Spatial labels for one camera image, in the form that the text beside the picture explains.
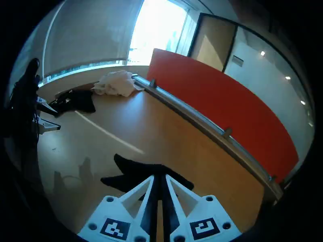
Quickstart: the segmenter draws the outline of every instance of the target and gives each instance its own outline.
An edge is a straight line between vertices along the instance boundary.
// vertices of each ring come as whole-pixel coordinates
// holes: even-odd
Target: roller blind
[[[44,75],[126,60],[143,0],[66,0],[48,36]]]

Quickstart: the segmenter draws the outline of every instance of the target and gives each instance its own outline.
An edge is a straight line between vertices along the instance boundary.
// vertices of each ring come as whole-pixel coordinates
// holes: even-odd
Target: screw hole
[[[113,200],[114,200],[114,199],[113,199],[113,197],[108,197],[108,198],[107,198],[107,201],[108,201],[108,202],[113,202]]]
[[[146,242],[146,238],[142,236],[137,236],[134,238],[134,242]]]
[[[182,235],[178,235],[174,238],[174,242],[184,242],[185,241],[185,237]]]
[[[230,224],[229,222],[226,222],[226,223],[224,223],[224,224],[222,225],[222,228],[224,228],[224,229],[229,229],[229,228],[231,228],[231,224]]]
[[[97,229],[97,225],[96,225],[95,223],[90,223],[90,224],[88,225],[88,228],[89,228],[90,230],[96,230],[96,229]]]

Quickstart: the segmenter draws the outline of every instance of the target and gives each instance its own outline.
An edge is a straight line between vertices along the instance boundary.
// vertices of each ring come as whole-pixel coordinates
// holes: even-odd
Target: red panel
[[[287,130],[255,94],[222,72],[155,49],[147,79],[198,110],[232,136],[280,182],[298,161]]]

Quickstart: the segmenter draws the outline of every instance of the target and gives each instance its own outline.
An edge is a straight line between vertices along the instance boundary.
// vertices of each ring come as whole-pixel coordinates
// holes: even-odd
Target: black cloth
[[[123,175],[103,177],[101,178],[101,182],[122,192],[129,192],[151,175],[162,176],[166,174],[170,175],[189,190],[194,188],[192,182],[186,180],[183,176],[164,165],[143,164],[123,158],[118,154],[114,155],[114,161]]]
[[[92,101],[93,93],[89,90],[70,90],[61,94],[49,106],[57,111],[56,117],[66,111],[79,110],[86,113],[94,113],[95,107]]]

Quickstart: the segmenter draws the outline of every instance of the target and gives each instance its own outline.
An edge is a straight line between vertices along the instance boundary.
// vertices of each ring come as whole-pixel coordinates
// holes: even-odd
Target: white cloth
[[[92,89],[98,95],[106,93],[108,95],[122,95],[125,97],[130,96],[134,90],[144,90],[134,84],[131,76],[132,73],[125,70],[110,72],[102,76]]]

